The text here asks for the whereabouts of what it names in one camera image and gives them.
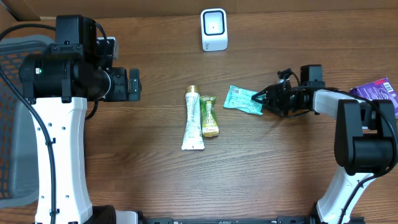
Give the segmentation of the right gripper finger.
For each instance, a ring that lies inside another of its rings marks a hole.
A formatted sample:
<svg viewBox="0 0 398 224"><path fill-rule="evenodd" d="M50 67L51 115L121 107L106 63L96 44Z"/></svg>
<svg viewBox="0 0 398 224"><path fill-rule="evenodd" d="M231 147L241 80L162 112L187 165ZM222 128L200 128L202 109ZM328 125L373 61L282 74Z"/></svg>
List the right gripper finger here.
<svg viewBox="0 0 398 224"><path fill-rule="evenodd" d="M252 100L263 100L264 98L267 98L268 93L272 91L272 87L268 86L265 89L255 93L252 95L251 99Z"/></svg>
<svg viewBox="0 0 398 224"><path fill-rule="evenodd" d="M253 103L257 113L269 111L269 100L267 98L256 98Z"/></svg>

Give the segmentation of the teal wet wipes pack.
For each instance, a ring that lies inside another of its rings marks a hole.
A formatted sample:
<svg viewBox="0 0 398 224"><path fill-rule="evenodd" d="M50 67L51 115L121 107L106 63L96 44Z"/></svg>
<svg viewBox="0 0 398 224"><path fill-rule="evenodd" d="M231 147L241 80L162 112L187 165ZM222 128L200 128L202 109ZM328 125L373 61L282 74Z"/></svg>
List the teal wet wipes pack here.
<svg viewBox="0 0 398 224"><path fill-rule="evenodd" d="M224 107L228 109L238 109L249 114L262 115L262 113L256 112L253 103L254 100L251 99L252 95L255 93L255 91L231 85L224 101Z"/></svg>

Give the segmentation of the green gold snack packet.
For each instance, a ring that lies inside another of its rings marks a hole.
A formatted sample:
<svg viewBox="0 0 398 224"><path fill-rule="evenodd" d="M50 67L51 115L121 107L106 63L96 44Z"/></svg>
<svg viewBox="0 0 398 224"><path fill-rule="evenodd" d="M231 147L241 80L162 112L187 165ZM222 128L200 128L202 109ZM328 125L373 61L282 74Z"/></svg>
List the green gold snack packet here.
<svg viewBox="0 0 398 224"><path fill-rule="evenodd" d="M212 138L218 136L220 133L218 120L214 109L215 103L215 96L200 97L201 126L202 134L205 138Z"/></svg>

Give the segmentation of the white tube gold cap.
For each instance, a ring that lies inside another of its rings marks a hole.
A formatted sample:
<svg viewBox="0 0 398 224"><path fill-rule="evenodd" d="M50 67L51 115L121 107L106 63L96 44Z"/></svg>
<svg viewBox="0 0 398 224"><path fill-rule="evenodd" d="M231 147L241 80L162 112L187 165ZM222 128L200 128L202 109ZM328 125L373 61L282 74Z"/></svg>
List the white tube gold cap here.
<svg viewBox="0 0 398 224"><path fill-rule="evenodd" d="M194 151L205 148L201 131L200 94L196 85L186 87L187 122L181 150Z"/></svg>

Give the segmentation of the purple sanitary pad pack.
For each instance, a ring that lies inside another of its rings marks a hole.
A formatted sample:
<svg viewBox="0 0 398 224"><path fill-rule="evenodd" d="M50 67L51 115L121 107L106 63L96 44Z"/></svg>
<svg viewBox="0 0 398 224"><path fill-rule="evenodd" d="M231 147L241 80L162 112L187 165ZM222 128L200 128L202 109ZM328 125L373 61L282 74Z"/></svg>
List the purple sanitary pad pack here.
<svg viewBox="0 0 398 224"><path fill-rule="evenodd" d="M397 92L395 91L387 77L352 88L350 89L349 93L351 93L352 95L367 98L369 100L391 100L394 105L395 117L397 118Z"/></svg>

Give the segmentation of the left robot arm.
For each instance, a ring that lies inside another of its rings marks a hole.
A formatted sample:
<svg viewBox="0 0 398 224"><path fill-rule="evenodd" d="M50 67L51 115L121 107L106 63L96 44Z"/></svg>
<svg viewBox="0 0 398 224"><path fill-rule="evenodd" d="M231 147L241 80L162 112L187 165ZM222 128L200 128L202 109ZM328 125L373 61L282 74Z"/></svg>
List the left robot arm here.
<svg viewBox="0 0 398 224"><path fill-rule="evenodd" d="M58 16L48 52L28 55L19 69L37 142L36 223L140 222L138 212L94 206L86 186L88 103L139 101L142 90L138 69L112 65L116 41L100 30L93 19Z"/></svg>

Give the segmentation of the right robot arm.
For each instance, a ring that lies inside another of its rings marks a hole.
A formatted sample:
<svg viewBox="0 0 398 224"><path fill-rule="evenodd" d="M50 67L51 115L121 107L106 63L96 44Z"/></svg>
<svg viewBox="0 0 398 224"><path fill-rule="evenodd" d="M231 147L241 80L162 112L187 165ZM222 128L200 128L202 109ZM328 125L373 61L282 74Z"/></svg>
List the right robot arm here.
<svg viewBox="0 0 398 224"><path fill-rule="evenodd" d="M277 73L279 82L251 99L281 118L309 112L336 121L334 155L338 168L324 196L314 204L303 223L364 223L352 218L358 200L379 177L397 164L397 124L391 100L369 100L337 88L328 88L321 65L304 65L289 78L291 69Z"/></svg>

